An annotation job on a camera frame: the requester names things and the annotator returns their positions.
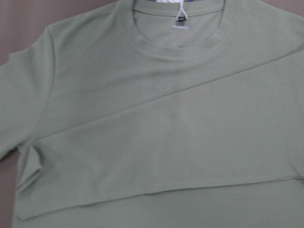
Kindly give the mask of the olive green long-sleeve shirt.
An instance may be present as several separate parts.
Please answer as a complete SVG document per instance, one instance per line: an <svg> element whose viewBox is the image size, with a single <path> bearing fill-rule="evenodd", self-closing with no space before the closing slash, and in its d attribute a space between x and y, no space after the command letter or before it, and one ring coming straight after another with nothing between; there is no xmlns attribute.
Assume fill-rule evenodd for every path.
<svg viewBox="0 0 304 228"><path fill-rule="evenodd" d="M304 19L260 0L119 0L0 68L15 228L301 228Z"/></svg>

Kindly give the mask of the white neck hang tag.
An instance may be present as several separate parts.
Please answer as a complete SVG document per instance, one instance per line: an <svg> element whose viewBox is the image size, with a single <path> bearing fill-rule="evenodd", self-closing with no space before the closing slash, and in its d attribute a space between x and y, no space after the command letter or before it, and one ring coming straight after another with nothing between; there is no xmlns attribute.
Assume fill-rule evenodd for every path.
<svg viewBox="0 0 304 228"><path fill-rule="evenodd" d="M184 9L184 0L156 0L157 3L178 4L179 10L175 17L175 24L172 25L175 29L188 29L185 22L189 19L188 14Z"/></svg>

